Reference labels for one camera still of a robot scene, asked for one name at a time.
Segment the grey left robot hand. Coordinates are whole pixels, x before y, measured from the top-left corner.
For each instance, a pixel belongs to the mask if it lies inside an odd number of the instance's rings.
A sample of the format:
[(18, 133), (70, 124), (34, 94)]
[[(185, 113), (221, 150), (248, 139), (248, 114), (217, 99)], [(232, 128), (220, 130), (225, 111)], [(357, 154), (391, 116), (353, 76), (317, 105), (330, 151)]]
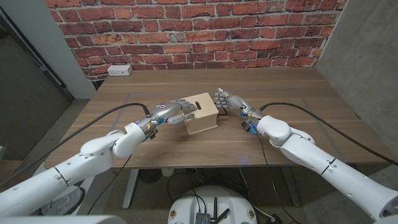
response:
[(136, 121), (136, 124), (144, 133), (148, 133), (162, 123), (177, 124), (193, 118), (195, 116), (193, 112), (197, 109), (196, 105), (183, 99), (163, 102), (153, 108), (148, 115)]

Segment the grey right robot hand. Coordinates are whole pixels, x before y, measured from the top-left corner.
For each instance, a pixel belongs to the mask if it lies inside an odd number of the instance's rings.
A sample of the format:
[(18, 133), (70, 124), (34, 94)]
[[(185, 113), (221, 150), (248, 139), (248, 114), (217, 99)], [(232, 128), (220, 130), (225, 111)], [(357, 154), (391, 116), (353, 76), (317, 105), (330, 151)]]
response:
[(253, 108), (244, 98), (232, 95), (221, 88), (215, 93), (215, 101), (217, 108), (232, 109), (248, 118), (260, 120), (265, 117), (261, 111)]

